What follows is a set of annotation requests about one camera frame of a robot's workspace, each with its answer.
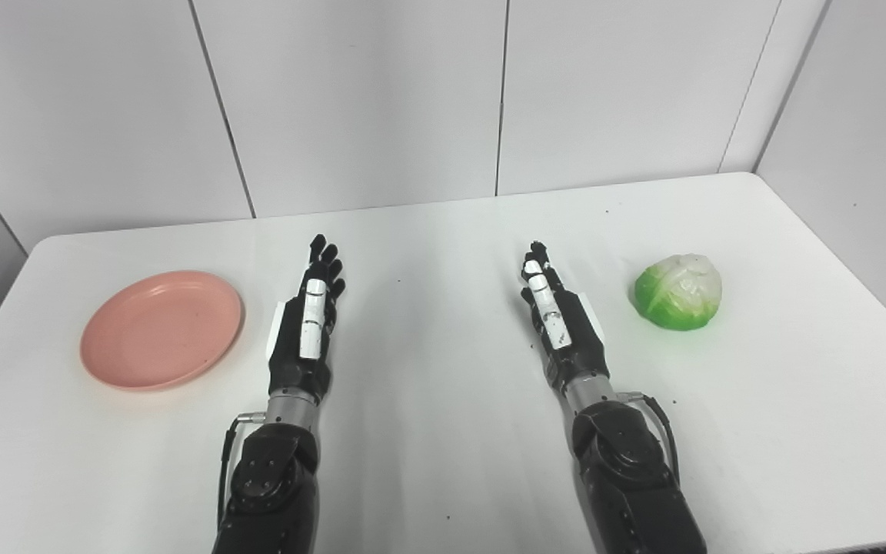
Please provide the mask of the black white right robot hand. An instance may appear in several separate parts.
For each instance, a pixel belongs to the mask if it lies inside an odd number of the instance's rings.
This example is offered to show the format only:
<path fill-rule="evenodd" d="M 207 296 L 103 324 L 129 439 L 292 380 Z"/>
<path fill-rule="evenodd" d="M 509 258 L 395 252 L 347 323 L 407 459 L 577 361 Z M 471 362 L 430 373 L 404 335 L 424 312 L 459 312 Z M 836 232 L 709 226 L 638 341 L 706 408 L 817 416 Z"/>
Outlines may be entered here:
<path fill-rule="evenodd" d="M 552 266 L 544 243 L 533 241 L 524 256 L 521 297 L 545 351 L 545 375 L 556 392 L 570 382 L 592 376 L 609 377 L 604 344 L 595 333 L 580 295 L 568 290 Z"/>

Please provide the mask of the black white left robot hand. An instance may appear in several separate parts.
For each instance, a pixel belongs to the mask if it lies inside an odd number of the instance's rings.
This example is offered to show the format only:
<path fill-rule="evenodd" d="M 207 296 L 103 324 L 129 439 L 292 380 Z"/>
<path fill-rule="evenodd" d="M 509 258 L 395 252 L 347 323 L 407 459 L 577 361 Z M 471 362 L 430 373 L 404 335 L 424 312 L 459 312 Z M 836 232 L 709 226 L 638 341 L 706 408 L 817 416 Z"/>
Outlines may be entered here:
<path fill-rule="evenodd" d="M 333 372 L 328 355 L 337 320 L 337 305 L 347 284 L 341 277 L 338 247 L 316 235 L 309 245 L 305 274 L 298 291 L 278 306 L 278 327 L 268 357 L 268 393 L 298 390 L 320 403 L 329 392 Z"/>

